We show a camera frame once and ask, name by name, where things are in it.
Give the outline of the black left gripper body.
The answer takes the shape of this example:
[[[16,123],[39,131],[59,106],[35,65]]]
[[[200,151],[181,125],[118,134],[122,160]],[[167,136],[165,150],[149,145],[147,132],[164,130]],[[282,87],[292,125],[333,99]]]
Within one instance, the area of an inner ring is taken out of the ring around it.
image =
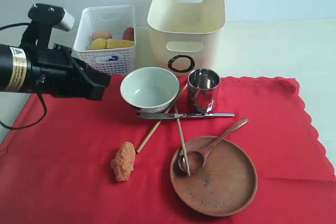
[[[86,80],[79,73],[79,69],[85,70],[86,64],[71,54],[69,47],[58,44],[54,49],[26,46],[26,92],[36,93],[34,84],[39,81],[39,89],[43,94],[60,98],[85,97],[82,86],[86,84]]]

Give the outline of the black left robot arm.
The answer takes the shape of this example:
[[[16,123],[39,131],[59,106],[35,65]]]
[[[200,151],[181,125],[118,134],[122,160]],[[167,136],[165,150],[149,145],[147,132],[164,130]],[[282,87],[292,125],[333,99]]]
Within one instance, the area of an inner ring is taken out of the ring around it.
[[[58,44],[52,49],[1,45],[1,91],[101,100],[110,75],[71,54]]]

